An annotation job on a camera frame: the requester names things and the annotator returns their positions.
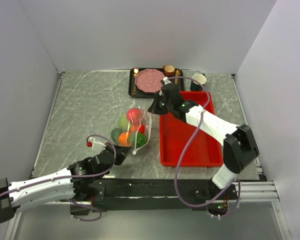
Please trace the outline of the red apple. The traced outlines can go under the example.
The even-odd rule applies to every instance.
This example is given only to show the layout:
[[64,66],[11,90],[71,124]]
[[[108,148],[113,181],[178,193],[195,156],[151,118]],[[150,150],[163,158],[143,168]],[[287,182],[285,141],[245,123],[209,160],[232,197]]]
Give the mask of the red apple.
[[126,118],[131,124],[139,125],[143,118],[143,111],[140,108],[131,108],[126,113]]

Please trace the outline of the orange tangerine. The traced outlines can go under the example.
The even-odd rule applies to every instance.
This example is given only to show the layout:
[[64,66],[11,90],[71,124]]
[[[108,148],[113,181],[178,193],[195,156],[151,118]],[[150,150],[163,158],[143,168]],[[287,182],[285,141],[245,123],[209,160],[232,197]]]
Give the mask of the orange tangerine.
[[130,147],[131,142],[130,142],[130,132],[122,132],[119,137],[118,137],[118,143],[122,147]]

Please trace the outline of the green avocado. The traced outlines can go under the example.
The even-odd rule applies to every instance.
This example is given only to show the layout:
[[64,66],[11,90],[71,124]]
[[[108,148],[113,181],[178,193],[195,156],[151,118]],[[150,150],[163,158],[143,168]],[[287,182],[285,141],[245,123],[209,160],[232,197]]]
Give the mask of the green avocado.
[[114,143],[118,143],[119,136],[123,133],[123,130],[119,127],[114,128],[111,133],[110,137]]

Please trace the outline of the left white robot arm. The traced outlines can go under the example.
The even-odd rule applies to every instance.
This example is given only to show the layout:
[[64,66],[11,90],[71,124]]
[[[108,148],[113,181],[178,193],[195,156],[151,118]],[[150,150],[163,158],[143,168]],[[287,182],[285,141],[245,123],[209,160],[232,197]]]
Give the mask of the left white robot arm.
[[17,212],[54,201],[83,201],[93,194],[90,184],[120,166],[131,147],[106,143],[98,154],[76,161],[57,172],[25,181],[0,179],[0,224]]

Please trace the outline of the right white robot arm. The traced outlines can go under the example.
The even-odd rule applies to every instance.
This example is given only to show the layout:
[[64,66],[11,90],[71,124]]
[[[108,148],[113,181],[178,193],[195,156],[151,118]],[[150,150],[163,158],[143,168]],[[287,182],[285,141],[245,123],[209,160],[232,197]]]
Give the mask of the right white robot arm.
[[222,198],[227,187],[239,173],[260,154],[252,129],[227,122],[210,113],[205,107],[193,100],[185,100],[178,87],[169,80],[163,80],[160,91],[155,93],[148,111],[156,115],[171,113],[176,119],[195,127],[177,162],[181,166],[184,155],[199,131],[214,138],[223,148],[223,165],[212,177],[209,195],[214,199]]

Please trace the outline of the red yellow peach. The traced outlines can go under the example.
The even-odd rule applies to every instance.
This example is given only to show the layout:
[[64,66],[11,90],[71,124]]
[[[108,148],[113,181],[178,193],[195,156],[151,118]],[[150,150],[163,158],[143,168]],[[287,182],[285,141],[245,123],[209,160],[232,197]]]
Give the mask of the red yellow peach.
[[133,124],[129,131],[131,133],[140,132],[141,134],[144,134],[146,132],[146,127],[143,123],[141,125]]

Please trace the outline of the light green cabbage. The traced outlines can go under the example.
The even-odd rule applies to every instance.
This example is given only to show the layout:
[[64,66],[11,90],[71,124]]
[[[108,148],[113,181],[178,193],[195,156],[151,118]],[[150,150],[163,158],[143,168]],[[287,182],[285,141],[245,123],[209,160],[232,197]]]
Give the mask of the light green cabbage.
[[123,114],[119,120],[118,120],[118,126],[122,131],[127,131],[130,129],[131,123],[130,121],[127,119],[127,116],[125,114]]

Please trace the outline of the green bell pepper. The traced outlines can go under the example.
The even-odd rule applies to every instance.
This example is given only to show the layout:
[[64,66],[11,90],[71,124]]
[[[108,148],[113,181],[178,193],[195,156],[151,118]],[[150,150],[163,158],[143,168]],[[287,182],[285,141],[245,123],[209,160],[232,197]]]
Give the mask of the green bell pepper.
[[148,142],[148,137],[145,134],[138,131],[136,133],[133,133],[129,137],[129,142],[132,146],[136,148],[141,148]]

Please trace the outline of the clear zip top bag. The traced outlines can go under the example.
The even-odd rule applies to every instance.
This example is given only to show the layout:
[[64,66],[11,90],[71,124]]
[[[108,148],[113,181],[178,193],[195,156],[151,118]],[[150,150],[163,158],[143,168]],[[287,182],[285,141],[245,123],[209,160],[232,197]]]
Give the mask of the clear zip top bag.
[[112,129],[112,141],[121,147],[132,148],[132,155],[148,144],[152,131],[152,117],[140,106],[132,107],[117,120]]

